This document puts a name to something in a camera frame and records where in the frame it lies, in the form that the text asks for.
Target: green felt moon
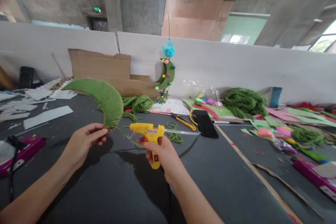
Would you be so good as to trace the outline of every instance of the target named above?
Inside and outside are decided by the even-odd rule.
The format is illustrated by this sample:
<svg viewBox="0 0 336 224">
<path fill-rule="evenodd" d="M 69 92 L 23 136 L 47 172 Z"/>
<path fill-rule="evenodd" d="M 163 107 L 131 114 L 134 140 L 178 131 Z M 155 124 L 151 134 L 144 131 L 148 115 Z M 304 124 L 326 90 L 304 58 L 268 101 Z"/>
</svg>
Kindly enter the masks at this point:
<svg viewBox="0 0 336 224">
<path fill-rule="evenodd" d="M 119 124 L 124 105 L 119 92 L 105 81 L 97 79 L 78 79 L 70 82 L 62 90 L 76 90 L 93 96 L 104 113 L 104 127 Z"/>
<path fill-rule="evenodd" d="M 167 87 L 169 87 L 169 82 L 173 82 L 174 77 L 175 77 L 175 69 L 172 69 L 172 67 L 174 66 L 174 64 L 169 60 L 168 64 L 163 63 L 163 71 L 161 74 L 160 79 L 158 79 L 157 82 L 160 83 L 160 85 L 158 86 L 159 89 L 165 89 Z M 163 78 L 162 75 L 167 76 L 168 74 L 170 74 L 170 77 L 166 77 Z"/>
</svg>

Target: yellow hot glue gun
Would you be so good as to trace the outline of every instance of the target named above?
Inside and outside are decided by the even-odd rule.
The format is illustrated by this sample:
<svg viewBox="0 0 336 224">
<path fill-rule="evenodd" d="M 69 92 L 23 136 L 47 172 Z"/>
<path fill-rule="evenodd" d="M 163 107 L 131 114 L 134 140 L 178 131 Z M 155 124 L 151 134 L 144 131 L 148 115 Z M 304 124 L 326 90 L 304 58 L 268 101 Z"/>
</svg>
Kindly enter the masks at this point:
<svg viewBox="0 0 336 224">
<path fill-rule="evenodd" d="M 165 134 L 165 127 L 162 125 L 159 125 L 157 128 L 154 128 L 153 124 L 146 124 L 146 123 L 134 123 L 129 126 L 130 130 L 135 132 L 136 134 L 142 134 L 145 137 L 145 142 L 154 142 L 156 144 L 158 143 L 158 138 L 163 137 Z M 161 163 L 159 161 L 159 157 L 155 152 L 152 152 L 153 157 L 153 169 L 159 169 L 161 166 Z"/>
</svg>

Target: table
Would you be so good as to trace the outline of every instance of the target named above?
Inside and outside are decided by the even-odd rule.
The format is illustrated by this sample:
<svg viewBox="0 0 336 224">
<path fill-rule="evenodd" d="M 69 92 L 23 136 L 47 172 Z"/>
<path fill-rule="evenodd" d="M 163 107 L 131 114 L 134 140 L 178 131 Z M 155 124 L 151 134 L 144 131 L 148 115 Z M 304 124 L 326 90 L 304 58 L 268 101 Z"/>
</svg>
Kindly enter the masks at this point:
<svg viewBox="0 0 336 224">
<path fill-rule="evenodd" d="M 47 107 L 54 109 L 66 105 L 73 113 L 21 136 L 35 134 L 46 137 L 47 144 L 15 172 L 15 197 L 51 168 L 76 129 L 104 121 L 102 112 L 97 110 L 98 102 L 88 96 L 77 95 L 71 100 L 49 102 Z M 43 112 L 42 107 L 43 104 L 38 104 L 32 115 Z M 178 123 L 178 130 L 190 131 L 166 115 L 138 116 L 143 118 L 140 122 L 165 125 L 168 121 L 174 121 Z M 172 223 L 185 223 L 174 194 L 170 210 L 163 173 L 153 170 L 144 151 L 136 149 L 123 135 L 131 134 L 124 127 L 131 122 L 122 118 L 120 130 L 114 129 L 102 146 L 94 146 L 90 150 L 84 165 L 47 209 L 41 223 L 168 223 L 169 218 Z M 24 130 L 22 124 L 8 130 L 14 123 L 22 123 L 22 119 L 0 124 L 3 138 Z M 223 221 L 226 224 L 293 223 L 265 185 L 220 132 L 218 134 L 218 139 L 202 136 L 196 139 L 183 135 L 184 143 L 174 143 L 174 147 L 187 171 Z M 0 180 L 0 192 L 0 209 L 3 209 L 9 202 L 8 178 Z"/>
<path fill-rule="evenodd" d="M 324 218 L 325 224 L 335 223 L 336 220 L 336 204 L 324 195 L 316 186 L 301 175 L 290 161 L 291 156 L 282 153 L 273 143 L 257 137 L 255 135 L 247 135 L 241 131 L 244 127 L 228 127 L 222 126 L 221 129 L 226 135 L 238 146 L 240 151 L 252 163 L 258 163 L 265 168 L 273 171 L 280 178 L 285 180 L 291 187 L 293 187 L 299 194 L 301 194 Z M 336 159 L 336 149 L 331 146 L 323 148 L 316 148 L 316 151 L 326 155 L 329 158 Z M 300 153 L 305 159 L 316 163 L 307 155 Z M 285 200 L 285 202 L 292 208 L 298 217 L 305 224 L 321 223 L 317 215 L 306 207 L 293 193 L 291 193 L 280 181 L 273 178 L 265 171 L 258 170 L 261 175 L 268 181 L 268 183 L 277 191 L 277 193 Z"/>
</svg>

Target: smartphone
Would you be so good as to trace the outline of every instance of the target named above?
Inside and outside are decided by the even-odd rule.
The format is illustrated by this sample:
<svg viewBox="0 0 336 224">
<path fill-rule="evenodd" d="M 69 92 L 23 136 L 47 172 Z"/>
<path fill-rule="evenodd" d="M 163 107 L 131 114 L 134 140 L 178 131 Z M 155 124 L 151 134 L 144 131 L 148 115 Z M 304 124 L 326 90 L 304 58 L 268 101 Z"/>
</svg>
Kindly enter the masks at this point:
<svg viewBox="0 0 336 224">
<path fill-rule="evenodd" d="M 210 120 L 208 112 L 204 110 L 194 110 L 198 126 L 200 128 L 202 136 L 218 138 L 217 131 Z"/>
<path fill-rule="evenodd" d="M 270 108 L 278 108 L 280 103 L 280 96 L 282 92 L 282 87 L 272 87 L 271 94 L 268 100 L 268 107 Z"/>
</svg>

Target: green wall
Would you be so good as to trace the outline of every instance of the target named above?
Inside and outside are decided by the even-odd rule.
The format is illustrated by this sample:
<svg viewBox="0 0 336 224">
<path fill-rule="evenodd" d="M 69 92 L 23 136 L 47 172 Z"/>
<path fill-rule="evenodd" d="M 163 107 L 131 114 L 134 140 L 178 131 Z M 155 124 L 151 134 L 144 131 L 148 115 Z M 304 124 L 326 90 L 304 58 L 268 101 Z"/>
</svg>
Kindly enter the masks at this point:
<svg viewBox="0 0 336 224">
<path fill-rule="evenodd" d="M 263 29 L 267 19 L 254 17 L 229 16 L 223 34 L 249 36 L 247 45 L 253 45 Z"/>
</svg>

